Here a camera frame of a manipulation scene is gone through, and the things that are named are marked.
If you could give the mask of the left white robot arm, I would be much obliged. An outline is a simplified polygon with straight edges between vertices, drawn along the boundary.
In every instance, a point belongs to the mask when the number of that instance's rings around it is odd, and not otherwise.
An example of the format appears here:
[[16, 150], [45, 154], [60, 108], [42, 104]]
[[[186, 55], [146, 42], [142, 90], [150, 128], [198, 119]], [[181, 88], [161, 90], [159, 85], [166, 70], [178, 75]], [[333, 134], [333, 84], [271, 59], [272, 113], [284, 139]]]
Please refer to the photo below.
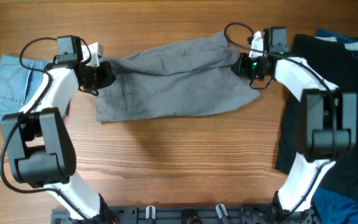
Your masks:
[[116, 79], [110, 63], [80, 37], [55, 38], [58, 53], [39, 72], [43, 82], [17, 113], [1, 120], [4, 145], [0, 177], [20, 194], [48, 192], [68, 211], [72, 223], [118, 223], [103, 197], [76, 170], [76, 154], [63, 113], [78, 91], [93, 96]]

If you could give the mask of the grey shorts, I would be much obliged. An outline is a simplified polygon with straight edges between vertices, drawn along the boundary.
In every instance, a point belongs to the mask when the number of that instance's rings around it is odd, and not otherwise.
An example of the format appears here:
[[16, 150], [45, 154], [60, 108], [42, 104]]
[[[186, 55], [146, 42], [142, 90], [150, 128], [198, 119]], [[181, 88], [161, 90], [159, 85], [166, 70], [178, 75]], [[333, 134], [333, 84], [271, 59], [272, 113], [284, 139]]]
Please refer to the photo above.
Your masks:
[[116, 80], [96, 97], [99, 122], [163, 116], [207, 116], [236, 110], [260, 96], [231, 67], [239, 51], [223, 32], [123, 58], [107, 58]]

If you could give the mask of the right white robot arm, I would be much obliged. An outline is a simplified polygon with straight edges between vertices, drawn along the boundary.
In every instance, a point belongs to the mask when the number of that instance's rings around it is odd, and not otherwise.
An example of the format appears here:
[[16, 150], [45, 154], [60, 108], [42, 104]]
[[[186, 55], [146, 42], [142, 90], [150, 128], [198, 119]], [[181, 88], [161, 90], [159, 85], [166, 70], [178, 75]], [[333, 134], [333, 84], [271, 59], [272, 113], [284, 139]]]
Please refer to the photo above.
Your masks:
[[356, 145], [356, 93], [324, 80], [301, 57], [242, 53], [232, 69], [251, 81], [268, 75], [299, 101], [295, 160], [275, 199], [286, 213], [309, 210], [323, 177]]

